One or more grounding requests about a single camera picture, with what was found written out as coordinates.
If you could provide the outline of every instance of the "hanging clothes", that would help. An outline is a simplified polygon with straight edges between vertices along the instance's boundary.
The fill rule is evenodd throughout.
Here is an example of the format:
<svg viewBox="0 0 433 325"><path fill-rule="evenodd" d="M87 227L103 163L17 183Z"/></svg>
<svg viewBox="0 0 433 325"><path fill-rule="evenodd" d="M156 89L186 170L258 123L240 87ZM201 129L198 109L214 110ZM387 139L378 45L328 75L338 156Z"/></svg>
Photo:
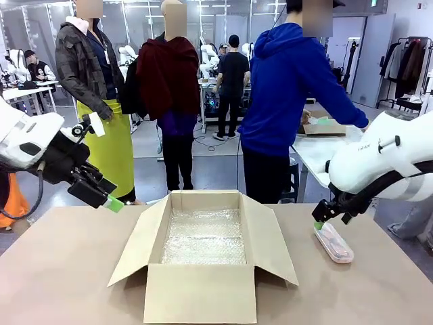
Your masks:
<svg viewBox="0 0 433 325"><path fill-rule="evenodd" d="M425 52L425 47L419 41L413 41L409 45L398 70L395 98L401 98L406 93L413 93L416 90Z"/></svg>
<svg viewBox="0 0 433 325"><path fill-rule="evenodd" d="M392 51L392 55L386 67L385 75L384 75L385 79L388 79L393 83L397 82L398 70L400 69L402 56L403 56L403 44L398 43L398 45Z"/></svg>
<svg viewBox="0 0 433 325"><path fill-rule="evenodd" d="M400 44L401 44L400 42L391 44L390 48L388 49L388 52L386 53L386 56L385 56L384 65L382 66L382 69L380 71L380 75L381 76L384 76L384 77L386 76L386 71L389 70L389 68L390 68L390 64L391 64L392 58L393 58L393 56L395 54L395 49Z"/></svg>

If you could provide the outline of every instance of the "maroon jacket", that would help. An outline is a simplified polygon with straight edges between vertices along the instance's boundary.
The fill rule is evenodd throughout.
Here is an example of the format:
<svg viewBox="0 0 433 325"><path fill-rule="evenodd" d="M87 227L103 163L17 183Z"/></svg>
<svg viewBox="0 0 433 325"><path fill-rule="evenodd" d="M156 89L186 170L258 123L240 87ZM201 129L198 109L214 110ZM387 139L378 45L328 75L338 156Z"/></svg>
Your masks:
<svg viewBox="0 0 433 325"><path fill-rule="evenodd" d="M168 110L198 114L200 91L197 80L198 55L184 37L169 42L148 39L139 51L137 78L150 120Z"/></svg>

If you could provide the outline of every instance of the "person's hand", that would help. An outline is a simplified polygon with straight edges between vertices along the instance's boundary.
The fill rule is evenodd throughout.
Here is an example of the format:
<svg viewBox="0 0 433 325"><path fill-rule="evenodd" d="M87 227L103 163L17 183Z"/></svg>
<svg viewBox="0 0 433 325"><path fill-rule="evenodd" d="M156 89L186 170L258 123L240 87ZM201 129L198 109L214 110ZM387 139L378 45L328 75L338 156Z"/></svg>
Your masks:
<svg viewBox="0 0 433 325"><path fill-rule="evenodd" d="M308 110L304 110L302 112L302 118L300 119L301 125L306 125L309 123L309 118L311 117L311 113Z"/></svg>

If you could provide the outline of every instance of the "black cap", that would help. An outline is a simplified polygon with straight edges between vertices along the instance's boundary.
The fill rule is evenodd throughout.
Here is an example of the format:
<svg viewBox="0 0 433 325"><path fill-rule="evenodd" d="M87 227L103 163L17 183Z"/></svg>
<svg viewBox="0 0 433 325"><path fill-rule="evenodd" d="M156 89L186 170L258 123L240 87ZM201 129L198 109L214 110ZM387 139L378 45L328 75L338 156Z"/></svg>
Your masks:
<svg viewBox="0 0 433 325"><path fill-rule="evenodd" d="M239 37L237 35L231 35L229 37L229 44L231 47L239 47Z"/></svg>
<svg viewBox="0 0 433 325"><path fill-rule="evenodd" d="M28 49L27 51L24 52L24 57L25 58L29 58L30 56L35 55L35 52L32 51L31 49Z"/></svg>

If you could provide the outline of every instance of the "yellow-green skirt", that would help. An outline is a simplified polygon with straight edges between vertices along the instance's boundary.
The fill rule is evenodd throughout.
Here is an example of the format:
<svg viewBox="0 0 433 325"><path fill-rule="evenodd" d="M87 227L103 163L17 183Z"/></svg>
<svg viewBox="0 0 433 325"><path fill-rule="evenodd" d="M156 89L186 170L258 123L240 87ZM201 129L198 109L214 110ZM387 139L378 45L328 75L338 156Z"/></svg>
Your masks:
<svg viewBox="0 0 433 325"><path fill-rule="evenodd" d="M112 192L115 198L127 195L134 188L134 156L129 118L122 114L122 108L117 100L104 100L113 110L110 121L102 120L106 134L97 137L86 134L86 144L90 149L89 162L97 167L102 175L117 185ZM93 111L83 103L78 102L78 115Z"/></svg>

